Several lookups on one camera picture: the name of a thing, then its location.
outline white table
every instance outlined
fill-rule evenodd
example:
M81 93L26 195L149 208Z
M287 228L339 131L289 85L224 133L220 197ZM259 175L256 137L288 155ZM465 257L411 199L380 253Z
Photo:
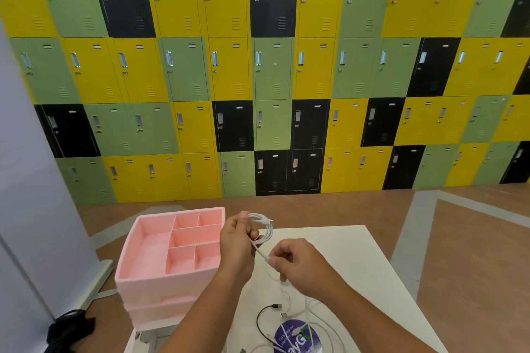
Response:
M304 237L312 242L351 287L386 315L434 350L447 353L444 345L365 226L275 229L273 238L261 249L268 254L279 240L297 237ZM285 293L281 291L280 283L272 280L271 276L278 278L275 271L260 256L256 256L254 273L243 288L234 322L226 341L225 351L227 353L239 353L242 348L249 352L255 346L266 342L255 326L256 315L263 307L273 303L282 303L281 311L288 308L288 301ZM291 299L290 312L303 310L304 296L290 285L283 286L283 290ZM359 352L348 332L325 306L313 303L311 307L340 334L348 353ZM273 336L281 320L280 310L266 310L260 316L262 331ZM311 321L322 324L313 316L311 316ZM163 327L179 322L180 318L150 323L142 327L142 333L134 329L124 353L153 353L155 346L159 347L174 328ZM330 342L324 332L319 328L316 328L316 332L322 341L323 352L331 351ZM332 335L335 351L341 352L338 340L329 329L328 332ZM256 351L256 353L265 352L270 353L272 349L261 348Z

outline floor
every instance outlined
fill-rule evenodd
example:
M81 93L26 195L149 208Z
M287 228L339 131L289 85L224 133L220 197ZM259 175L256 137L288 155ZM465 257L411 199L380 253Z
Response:
M80 206L78 211L89 236L102 235L147 208L176 204L186 209L222 205L227 216L242 209L258 212L272 218L276 228L363 224L449 353L530 351L530 184L442 191L447 198L431 199L431 222L414 218L413 207L437 191L420 191L416 197L415 190L383 190L148 202ZM483 209L476 210L474 202ZM99 258L117 263L125 238L98 248ZM419 252L411 246L419 246ZM112 274L103 290L115 287ZM88 314L96 317L96 330L75 351L123 352L133 327L119 295L94 301Z

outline brown floor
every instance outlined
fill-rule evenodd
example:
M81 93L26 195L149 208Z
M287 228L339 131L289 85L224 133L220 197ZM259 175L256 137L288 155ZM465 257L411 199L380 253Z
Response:
M530 216L530 184L444 188ZM262 213L277 228L364 224L390 260L414 190L241 197L78 207L91 236L152 206L224 206ZM126 236L98 249L117 263ZM530 351L530 229L439 201L418 292L418 305L449 353ZM116 287L114 274L103 290ZM95 301L96 331L79 353L121 353L132 331L120 297Z

